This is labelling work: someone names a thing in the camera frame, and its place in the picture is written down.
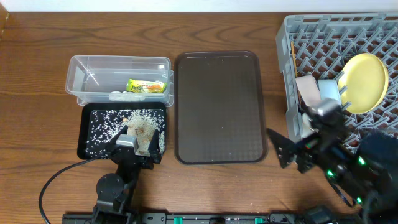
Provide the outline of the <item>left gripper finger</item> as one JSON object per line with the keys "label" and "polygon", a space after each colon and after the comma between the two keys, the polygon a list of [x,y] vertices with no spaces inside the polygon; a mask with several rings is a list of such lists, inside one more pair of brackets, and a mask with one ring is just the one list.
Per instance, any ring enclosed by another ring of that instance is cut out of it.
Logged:
{"label": "left gripper finger", "polygon": [[159,131],[156,129],[153,133],[152,139],[150,141],[148,152],[150,157],[153,159],[154,163],[161,163],[161,153],[159,146]]}
{"label": "left gripper finger", "polygon": [[123,134],[126,134],[127,130],[128,130],[128,127],[124,126],[114,137],[112,137],[105,145],[105,152],[114,152],[119,147],[117,140]]}

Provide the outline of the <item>white tissue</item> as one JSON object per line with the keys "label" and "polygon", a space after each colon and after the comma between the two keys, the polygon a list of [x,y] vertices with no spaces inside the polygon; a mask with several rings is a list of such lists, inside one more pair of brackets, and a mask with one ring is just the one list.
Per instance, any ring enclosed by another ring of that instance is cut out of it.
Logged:
{"label": "white tissue", "polygon": [[145,96],[139,93],[133,92],[120,92],[120,91],[113,91],[109,94],[110,101],[124,101],[124,102],[137,102],[137,101],[144,101]]}

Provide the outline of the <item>light blue bowl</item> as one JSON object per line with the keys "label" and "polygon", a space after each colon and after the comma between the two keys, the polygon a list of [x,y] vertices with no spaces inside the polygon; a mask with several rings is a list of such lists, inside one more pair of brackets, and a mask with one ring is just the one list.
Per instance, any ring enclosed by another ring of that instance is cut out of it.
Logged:
{"label": "light blue bowl", "polygon": [[320,90],[320,98],[322,100],[325,98],[331,98],[341,105],[338,84],[335,80],[318,80],[318,88]]}

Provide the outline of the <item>green snack wrapper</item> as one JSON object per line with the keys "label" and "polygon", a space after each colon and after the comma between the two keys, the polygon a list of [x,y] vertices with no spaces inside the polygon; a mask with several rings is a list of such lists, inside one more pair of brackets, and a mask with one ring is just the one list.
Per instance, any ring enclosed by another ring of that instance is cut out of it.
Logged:
{"label": "green snack wrapper", "polygon": [[126,91],[133,93],[163,93],[167,84],[161,81],[129,79]]}

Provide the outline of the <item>pink bowl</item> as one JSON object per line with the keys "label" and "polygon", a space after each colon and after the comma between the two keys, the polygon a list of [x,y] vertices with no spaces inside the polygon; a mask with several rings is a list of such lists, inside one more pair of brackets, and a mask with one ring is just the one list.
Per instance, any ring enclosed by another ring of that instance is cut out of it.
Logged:
{"label": "pink bowl", "polygon": [[298,77],[298,86],[300,90],[301,97],[304,103],[311,107],[316,105],[320,100],[320,90],[318,89],[316,79],[311,76]]}

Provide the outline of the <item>yellow round plate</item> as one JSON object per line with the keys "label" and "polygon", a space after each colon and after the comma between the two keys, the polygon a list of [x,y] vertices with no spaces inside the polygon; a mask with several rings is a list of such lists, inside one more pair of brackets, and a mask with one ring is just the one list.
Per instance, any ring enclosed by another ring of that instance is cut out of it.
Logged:
{"label": "yellow round plate", "polygon": [[384,99],[388,86],[386,66],[370,53],[358,54],[350,59],[338,79],[338,88],[342,91],[341,102],[349,103],[346,110],[352,114],[373,110]]}

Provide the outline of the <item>wooden chopstick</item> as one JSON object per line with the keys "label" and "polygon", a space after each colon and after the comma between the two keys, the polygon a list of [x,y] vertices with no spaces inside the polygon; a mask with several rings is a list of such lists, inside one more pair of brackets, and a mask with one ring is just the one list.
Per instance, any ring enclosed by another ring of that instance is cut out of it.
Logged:
{"label": "wooden chopstick", "polygon": [[295,56],[294,42],[293,41],[290,42],[290,47],[291,47],[291,51],[292,51],[292,61],[293,61],[293,65],[294,65],[294,74],[295,74],[295,78],[297,78],[298,77],[298,73],[297,73],[297,64],[296,64],[296,56]]}
{"label": "wooden chopstick", "polygon": [[301,97],[301,94],[300,94],[299,84],[297,83],[297,81],[298,81],[298,73],[295,74],[295,83],[296,83],[297,95],[298,95],[298,105],[301,106],[302,97]]}

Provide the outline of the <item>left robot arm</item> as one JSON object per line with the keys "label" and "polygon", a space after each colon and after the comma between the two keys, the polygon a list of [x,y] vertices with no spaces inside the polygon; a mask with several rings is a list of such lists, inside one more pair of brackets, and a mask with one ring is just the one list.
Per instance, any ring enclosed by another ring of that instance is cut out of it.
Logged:
{"label": "left robot arm", "polygon": [[102,176],[96,184],[98,198],[90,223],[141,222],[137,212],[129,207],[141,169],[152,170],[155,164],[161,163],[159,131],[155,130],[151,137],[147,147],[148,156],[136,154],[139,148],[137,137],[128,135],[127,131],[128,127],[124,126],[105,145],[107,157],[117,164],[118,168],[115,173]]}

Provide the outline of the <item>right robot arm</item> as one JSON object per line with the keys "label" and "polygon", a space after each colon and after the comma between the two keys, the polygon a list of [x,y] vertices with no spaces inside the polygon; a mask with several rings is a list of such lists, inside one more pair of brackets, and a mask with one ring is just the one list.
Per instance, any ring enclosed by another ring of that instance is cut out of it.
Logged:
{"label": "right robot arm", "polygon": [[348,130],[340,111],[310,113],[310,124],[314,133],[299,142],[267,129],[280,166],[295,162],[302,174],[319,167],[347,206],[361,206],[360,213],[348,222],[396,223],[397,139],[374,133],[352,153],[342,143]]}

